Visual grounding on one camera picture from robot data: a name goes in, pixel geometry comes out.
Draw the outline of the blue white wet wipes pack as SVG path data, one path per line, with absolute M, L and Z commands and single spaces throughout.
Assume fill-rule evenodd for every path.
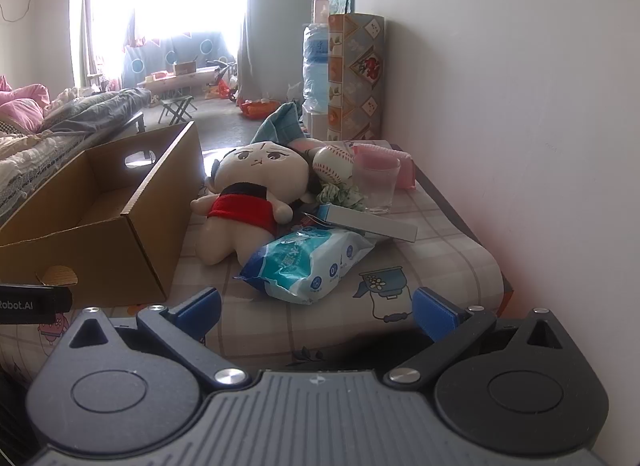
M 313 304 L 374 248 L 349 230 L 303 227 L 255 251 L 238 278 L 267 296 L 294 304 Z

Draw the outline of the black-haired doll red skirt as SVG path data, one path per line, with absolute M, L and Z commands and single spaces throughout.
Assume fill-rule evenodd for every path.
M 195 244 L 201 263 L 215 265 L 230 255 L 246 264 L 293 220 L 293 204 L 312 201 L 309 163 L 294 149 L 261 141 L 232 149 L 214 162 L 207 194 L 191 201 L 204 218 Z

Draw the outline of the pink knitted cloth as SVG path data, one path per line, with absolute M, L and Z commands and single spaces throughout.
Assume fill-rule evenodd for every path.
M 412 157 L 398 149 L 370 143 L 355 143 L 352 145 L 352 152 L 355 155 L 364 154 L 369 156 L 372 161 L 380 168 L 389 166 L 393 159 L 399 163 L 399 172 L 396 181 L 396 189 L 415 189 L 416 188 L 416 165 Z

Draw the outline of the grey blue box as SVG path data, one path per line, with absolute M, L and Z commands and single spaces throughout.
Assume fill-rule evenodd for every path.
M 337 205 L 321 205 L 317 211 L 317 218 L 326 224 L 396 238 L 409 243 L 416 241 L 418 236 L 418 228 L 411 223 Z

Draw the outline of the green white cloth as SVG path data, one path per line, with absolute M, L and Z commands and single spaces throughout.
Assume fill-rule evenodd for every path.
M 364 197 L 356 185 L 323 183 L 317 201 L 320 205 L 335 205 L 357 211 L 366 209 Z

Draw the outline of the white red baseball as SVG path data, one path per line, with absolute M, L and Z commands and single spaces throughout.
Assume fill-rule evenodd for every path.
M 316 152 L 311 166 L 322 182 L 345 184 L 352 178 L 354 158 L 341 147 L 326 145 Z

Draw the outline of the teal knitted cloth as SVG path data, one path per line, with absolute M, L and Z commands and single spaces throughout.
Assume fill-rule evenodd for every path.
M 250 143 L 272 142 L 290 145 L 304 137 L 297 105 L 295 102 L 288 102 L 280 105 L 262 122 Z

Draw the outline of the brown cardboard box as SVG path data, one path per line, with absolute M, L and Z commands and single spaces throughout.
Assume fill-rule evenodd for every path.
M 66 284 L 75 308 L 163 302 L 203 180 L 192 122 L 87 149 L 2 225 L 2 282 Z

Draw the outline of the clear drinking glass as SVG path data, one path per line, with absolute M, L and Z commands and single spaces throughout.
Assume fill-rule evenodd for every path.
M 396 159 L 389 166 L 380 168 L 367 155 L 355 156 L 352 177 L 364 197 L 367 212 L 386 213 L 390 210 L 398 172 L 399 163 Z

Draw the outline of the bed with grey mattress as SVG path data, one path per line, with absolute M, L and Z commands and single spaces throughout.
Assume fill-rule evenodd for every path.
M 114 140 L 135 127 L 144 131 L 143 109 L 152 94 L 144 88 L 78 97 L 52 111 L 41 128 L 9 131 L 1 121 L 1 220 L 71 159 L 86 149 Z

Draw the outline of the pink quilt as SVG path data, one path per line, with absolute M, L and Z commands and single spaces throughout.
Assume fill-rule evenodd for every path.
M 23 132 L 38 132 L 44 120 L 44 110 L 50 104 L 48 89 L 33 83 L 21 88 L 12 88 L 8 79 L 0 77 L 1 120 Z

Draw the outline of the folding stool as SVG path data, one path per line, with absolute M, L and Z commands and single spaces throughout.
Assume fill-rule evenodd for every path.
M 168 119 L 169 126 L 178 125 L 178 123 L 188 122 L 192 119 L 192 114 L 189 109 L 196 110 L 193 104 L 192 95 L 179 95 L 162 100 L 162 110 L 160 111 L 160 117 L 158 117 L 158 123 L 162 122 L 164 118 Z

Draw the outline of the white water dispenser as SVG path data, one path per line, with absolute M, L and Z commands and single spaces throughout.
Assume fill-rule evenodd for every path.
M 303 125 L 308 134 L 314 139 L 326 141 L 328 139 L 328 115 L 303 110 Z

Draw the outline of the low white table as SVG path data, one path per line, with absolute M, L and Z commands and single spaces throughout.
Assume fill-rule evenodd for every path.
M 219 70 L 215 67 L 198 68 L 192 74 L 182 74 L 181 76 L 175 76 L 174 74 L 168 74 L 168 76 L 153 80 L 142 81 L 137 84 L 138 88 L 145 88 L 154 95 L 160 95 L 166 92 L 177 91 L 180 88 L 201 88 L 206 84 L 212 83 L 216 80 L 219 74 Z

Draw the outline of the small cardboard box on table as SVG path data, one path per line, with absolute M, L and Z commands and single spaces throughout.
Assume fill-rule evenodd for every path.
M 175 62 L 172 68 L 174 68 L 176 77 L 195 74 L 196 70 L 198 70 L 198 62 L 196 60 L 190 60 L 190 62 Z

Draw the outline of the blue circle-pattern window cloth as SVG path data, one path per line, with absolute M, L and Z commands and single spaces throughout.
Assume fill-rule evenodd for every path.
M 134 88 L 153 72 L 171 71 L 175 62 L 196 62 L 196 67 L 203 68 L 221 57 L 235 60 L 220 33 L 186 33 L 149 40 L 141 46 L 126 46 L 120 81 L 124 88 Z

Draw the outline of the blue water dispenser bottle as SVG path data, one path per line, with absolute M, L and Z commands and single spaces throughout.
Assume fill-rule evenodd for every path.
M 309 24 L 303 40 L 304 105 L 313 114 L 328 111 L 329 26 Z

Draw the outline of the pink bottle on dispenser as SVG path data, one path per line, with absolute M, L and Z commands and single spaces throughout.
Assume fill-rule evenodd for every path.
M 327 25 L 330 14 L 329 0 L 314 0 L 314 8 L 312 9 L 312 22 L 314 24 Z

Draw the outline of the grey curtain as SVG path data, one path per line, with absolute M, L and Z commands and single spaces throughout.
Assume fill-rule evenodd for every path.
M 303 32 L 312 0 L 246 0 L 241 50 L 241 96 L 286 100 L 302 81 Z

